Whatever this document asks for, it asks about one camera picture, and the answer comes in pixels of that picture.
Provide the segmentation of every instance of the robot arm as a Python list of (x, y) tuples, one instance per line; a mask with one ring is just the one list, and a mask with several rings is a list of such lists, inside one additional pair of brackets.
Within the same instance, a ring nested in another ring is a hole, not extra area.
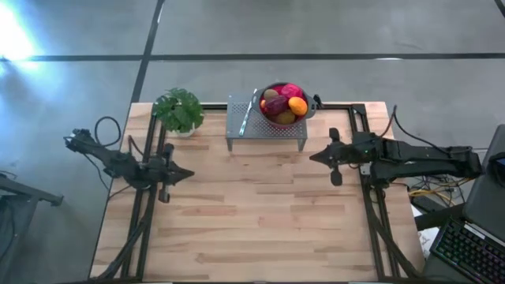
[(387, 187), (396, 178), (434, 174), (476, 178), (482, 172), (479, 157), (471, 147), (418, 147), (375, 133), (359, 132), (354, 134), (352, 144), (344, 144), (335, 128), (330, 129), (330, 138), (331, 143), (310, 159), (332, 169), (333, 185), (342, 184), (338, 168), (342, 164), (370, 163), (370, 182), (381, 187)]
[(168, 203), (170, 195), (168, 185), (175, 185), (179, 181), (193, 176), (191, 170), (183, 169), (172, 161), (174, 145), (165, 144), (161, 157), (151, 157), (147, 163), (138, 163), (132, 153), (122, 153), (109, 150), (97, 143), (87, 129), (74, 129), (72, 135), (65, 138), (68, 149), (83, 155), (92, 155), (100, 160), (106, 174), (112, 178), (123, 177), (125, 181), (137, 190), (148, 189), (153, 183), (162, 182), (159, 200)]

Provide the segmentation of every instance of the green plant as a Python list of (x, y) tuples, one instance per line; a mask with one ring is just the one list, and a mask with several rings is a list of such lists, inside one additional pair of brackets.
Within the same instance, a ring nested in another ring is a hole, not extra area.
[(202, 125), (204, 110), (192, 92), (183, 88), (172, 88), (160, 96), (154, 105), (157, 118), (168, 131), (187, 133)]

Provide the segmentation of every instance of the white flower pot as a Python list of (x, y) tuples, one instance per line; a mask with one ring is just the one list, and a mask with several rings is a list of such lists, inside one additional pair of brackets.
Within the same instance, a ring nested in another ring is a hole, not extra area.
[(188, 138), (190, 136), (192, 136), (193, 133), (195, 133), (195, 124), (193, 123), (193, 127), (191, 128), (191, 130), (189, 130), (187, 133), (181, 133), (179, 132), (178, 130), (175, 130), (174, 133), (176, 136), (178, 137), (181, 137), (181, 138)]

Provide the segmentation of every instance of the concrete floor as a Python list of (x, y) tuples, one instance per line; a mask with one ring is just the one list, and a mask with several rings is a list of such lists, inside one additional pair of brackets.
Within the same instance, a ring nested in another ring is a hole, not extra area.
[[(0, 53), (143, 54), (157, 0), (4, 0)], [(167, 0), (153, 54), (505, 52), (493, 0)], [(128, 114), (140, 61), (0, 62), (0, 170), (65, 196), (40, 204), (8, 283), (87, 278), (106, 202), (74, 128)], [(223, 102), (276, 80), (324, 101), (386, 101), (412, 133), (486, 148), (505, 122), (505, 60), (150, 62), (141, 102), (172, 87)], [(112, 125), (101, 130), (113, 140)], [(413, 142), (395, 129), (399, 139)]]

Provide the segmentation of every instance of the perforated metal platform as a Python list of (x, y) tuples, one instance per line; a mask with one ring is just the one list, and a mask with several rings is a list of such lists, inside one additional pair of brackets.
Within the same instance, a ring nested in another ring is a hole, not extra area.
[(229, 95), (226, 111), (226, 142), (228, 151), (233, 149), (234, 139), (296, 139), (298, 150), (302, 151), (307, 140), (307, 122), (303, 121), (287, 129), (279, 129), (264, 120), (261, 114), (250, 110), (244, 136), (240, 128), (252, 95)]

